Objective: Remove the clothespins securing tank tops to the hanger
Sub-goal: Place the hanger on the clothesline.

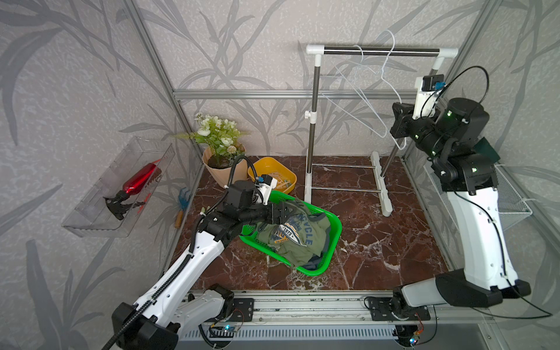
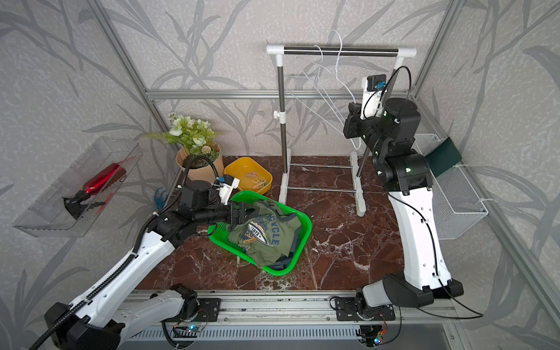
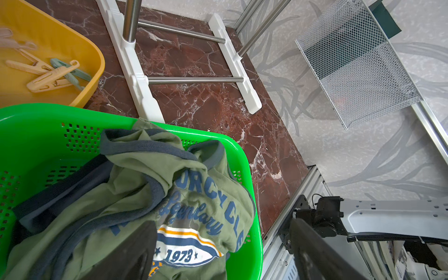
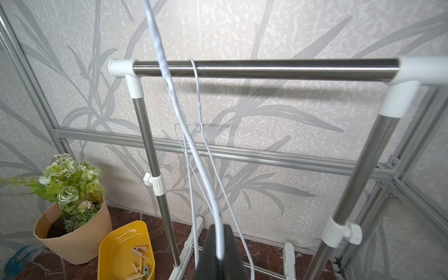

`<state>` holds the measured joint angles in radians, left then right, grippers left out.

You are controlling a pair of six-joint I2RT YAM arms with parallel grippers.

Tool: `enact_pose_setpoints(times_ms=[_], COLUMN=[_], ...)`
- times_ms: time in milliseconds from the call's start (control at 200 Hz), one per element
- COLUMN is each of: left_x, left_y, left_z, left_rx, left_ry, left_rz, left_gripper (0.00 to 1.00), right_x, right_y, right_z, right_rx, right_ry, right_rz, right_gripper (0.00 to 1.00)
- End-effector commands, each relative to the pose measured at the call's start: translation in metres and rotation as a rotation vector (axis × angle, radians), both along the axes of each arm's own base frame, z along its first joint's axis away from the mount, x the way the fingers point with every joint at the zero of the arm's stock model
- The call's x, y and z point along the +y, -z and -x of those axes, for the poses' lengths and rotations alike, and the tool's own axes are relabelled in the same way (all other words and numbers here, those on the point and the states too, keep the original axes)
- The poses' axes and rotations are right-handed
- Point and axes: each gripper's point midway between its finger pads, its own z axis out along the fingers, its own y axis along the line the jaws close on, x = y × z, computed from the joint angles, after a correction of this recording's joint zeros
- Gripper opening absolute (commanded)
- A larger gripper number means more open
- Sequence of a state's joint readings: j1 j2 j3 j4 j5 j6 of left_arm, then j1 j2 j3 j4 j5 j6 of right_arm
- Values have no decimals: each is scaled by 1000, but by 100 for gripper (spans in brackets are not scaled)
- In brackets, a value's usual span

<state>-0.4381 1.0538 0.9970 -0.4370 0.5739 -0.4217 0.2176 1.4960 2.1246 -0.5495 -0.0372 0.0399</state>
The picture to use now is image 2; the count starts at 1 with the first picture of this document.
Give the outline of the beige clothespin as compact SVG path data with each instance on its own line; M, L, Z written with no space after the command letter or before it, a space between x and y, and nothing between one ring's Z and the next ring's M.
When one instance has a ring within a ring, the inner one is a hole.
M249 172L245 176L252 181L254 190L265 188L268 185L268 181L255 172Z

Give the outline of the green tank top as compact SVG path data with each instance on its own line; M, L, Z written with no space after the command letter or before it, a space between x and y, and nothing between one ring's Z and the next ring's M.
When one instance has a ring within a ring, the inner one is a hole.
M302 229L297 214L285 214L271 200L253 205L260 209L260 216L244 224L228 225L228 240L240 246L259 268L268 267L281 255L295 254Z

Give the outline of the navy blue tank top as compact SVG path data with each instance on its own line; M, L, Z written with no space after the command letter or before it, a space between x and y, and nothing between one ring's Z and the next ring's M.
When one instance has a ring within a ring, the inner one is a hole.
M293 258L294 258L294 252L290 252L288 256L281 255L277 261L268 265L268 267L274 271L284 270L288 268L290 263L293 261Z

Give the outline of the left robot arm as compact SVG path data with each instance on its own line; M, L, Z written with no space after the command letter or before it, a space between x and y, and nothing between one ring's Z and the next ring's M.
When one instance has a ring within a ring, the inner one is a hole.
M136 331L132 317L116 317L115 312L156 265L202 225L240 225L256 217L253 205L230 201L239 185L239 179L218 172L213 182L182 182L179 196L147 219L120 262L70 304L56 303L48 310L48 329L31 348L51 339L59 349L117 349Z

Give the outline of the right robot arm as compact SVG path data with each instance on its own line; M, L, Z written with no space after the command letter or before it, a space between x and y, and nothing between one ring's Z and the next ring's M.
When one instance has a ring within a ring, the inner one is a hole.
M357 290L357 305L367 316L382 306L422 309L464 294L441 252L429 162L413 149L421 114L409 97L393 97L389 91L401 71L410 70L401 66L390 77L366 77L363 100L349 104L344 124L344 136L361 140L372 156L397 218L404 254L402 271Z

